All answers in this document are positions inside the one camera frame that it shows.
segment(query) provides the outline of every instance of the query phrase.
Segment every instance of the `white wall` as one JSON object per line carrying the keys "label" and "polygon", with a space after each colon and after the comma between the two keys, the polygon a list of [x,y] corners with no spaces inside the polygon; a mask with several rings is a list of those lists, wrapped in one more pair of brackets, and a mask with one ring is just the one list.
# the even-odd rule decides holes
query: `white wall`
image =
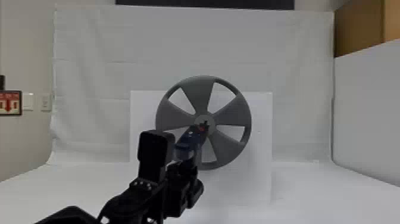
{"label": "white wall", "polygon": [[36,105],[22,117],[0,117],[0,181],[44,164],[51,151],[50,114],[40,111],[38,101],[52,91],[55,3],[114,0],[1,0],[0,73],[7,77],[7,89],[35,93]]}

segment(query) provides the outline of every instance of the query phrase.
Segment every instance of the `exit sign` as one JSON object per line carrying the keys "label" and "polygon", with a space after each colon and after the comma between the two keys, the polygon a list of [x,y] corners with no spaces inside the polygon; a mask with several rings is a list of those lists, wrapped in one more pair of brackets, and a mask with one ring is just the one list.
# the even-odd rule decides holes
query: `exit sign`
{"label": "exit sign", "polygon": [[22,92],[0,91],[0,116],[22,115]]}

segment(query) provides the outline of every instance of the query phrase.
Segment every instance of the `white backdrop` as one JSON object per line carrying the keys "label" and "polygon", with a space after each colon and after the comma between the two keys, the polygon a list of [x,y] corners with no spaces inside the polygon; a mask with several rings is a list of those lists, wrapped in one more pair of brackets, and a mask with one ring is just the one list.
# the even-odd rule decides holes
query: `white backdrop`
{"label": "white backdrop", "polygon": [[50,163],[129,160],[129,92],[219,76],[273,91],[273,155],[326,160],[333,14],[58,6]]}

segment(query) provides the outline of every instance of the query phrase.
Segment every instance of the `white partition panel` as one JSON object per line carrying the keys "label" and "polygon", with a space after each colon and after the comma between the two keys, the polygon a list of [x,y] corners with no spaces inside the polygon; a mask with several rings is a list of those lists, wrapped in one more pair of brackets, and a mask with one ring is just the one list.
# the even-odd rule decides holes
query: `white partition panel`
{"label": "white partition panel", "polygon": [[400,40],[335,61],[333,158],[400,185]]}

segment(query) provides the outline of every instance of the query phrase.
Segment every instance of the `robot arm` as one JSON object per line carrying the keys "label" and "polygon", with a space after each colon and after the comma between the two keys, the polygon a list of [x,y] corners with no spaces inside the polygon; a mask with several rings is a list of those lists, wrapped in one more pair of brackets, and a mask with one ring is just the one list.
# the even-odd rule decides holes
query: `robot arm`
{"label": "robot arm", "polygon": [[139,174],[128,189],[110,199],[94,218],[71,206],[37,224],[162,224],[191,209],[204,191],[197,179],[198,151],[208,132],[207,122],[192,125],[175,144],[173,134],[149,130],[140,134]]}

